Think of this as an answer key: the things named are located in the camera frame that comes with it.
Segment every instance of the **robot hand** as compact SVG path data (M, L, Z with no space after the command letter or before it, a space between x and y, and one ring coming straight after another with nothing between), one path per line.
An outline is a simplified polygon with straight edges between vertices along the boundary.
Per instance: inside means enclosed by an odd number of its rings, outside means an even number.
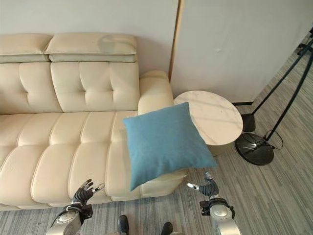
M81 207L83 207L96 192L103 189L105 186L104 183L102 183L99 184L96 188L90 188L92 185L92 179L85 181L74 194L71 204L80 204Z

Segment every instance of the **sofa cushion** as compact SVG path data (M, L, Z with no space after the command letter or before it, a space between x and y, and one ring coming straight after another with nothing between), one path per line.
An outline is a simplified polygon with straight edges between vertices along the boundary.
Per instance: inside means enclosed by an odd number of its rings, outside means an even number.
M0 64L0 115L61 111L50 62Z
M122 119L136 114L0 116L0 210L64 206L89 178L106 184L90 200L93 204L171 193L186 171L163 175L129 191L130 160Z
M54 35L45 53L53 62L135 62L136 40L126 34L61 33Z
M0 63L49 61L44 50L51 38L38 33L0 35Z
M216 166L191 120L188 103L123 121L131 158L131 190L176 170Z
M51 63L54 89L63 112L137 110L137 63Z

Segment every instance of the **sofa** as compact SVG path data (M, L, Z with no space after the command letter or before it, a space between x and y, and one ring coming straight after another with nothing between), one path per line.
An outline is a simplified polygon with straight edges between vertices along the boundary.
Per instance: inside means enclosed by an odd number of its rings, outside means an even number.
M62 207L89 178L105 183L91 204L172 193L187 170L130 191L122 120L173 104L131 35L0 35L0 211Z

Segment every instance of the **side table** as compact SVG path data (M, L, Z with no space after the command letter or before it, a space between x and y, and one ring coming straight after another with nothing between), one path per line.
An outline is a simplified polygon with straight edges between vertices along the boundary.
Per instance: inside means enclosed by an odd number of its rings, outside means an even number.
M243 130L236 107L225 98L205 91L180 94L175 104L189 102L191 119L213 156L224 152Z

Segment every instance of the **black shoe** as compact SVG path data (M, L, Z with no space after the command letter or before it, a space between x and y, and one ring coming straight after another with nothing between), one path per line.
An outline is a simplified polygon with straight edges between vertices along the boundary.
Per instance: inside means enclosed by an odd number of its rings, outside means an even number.
M128 224L127 216L121 215L118 218L117 226L118 226L118 229L119 229L120 233L125 233L126 235L129 235L128 234L128 232L129 232L129 224Z
M173 225L170 222L166 222L163 226L161 235L170 235L173 231Z

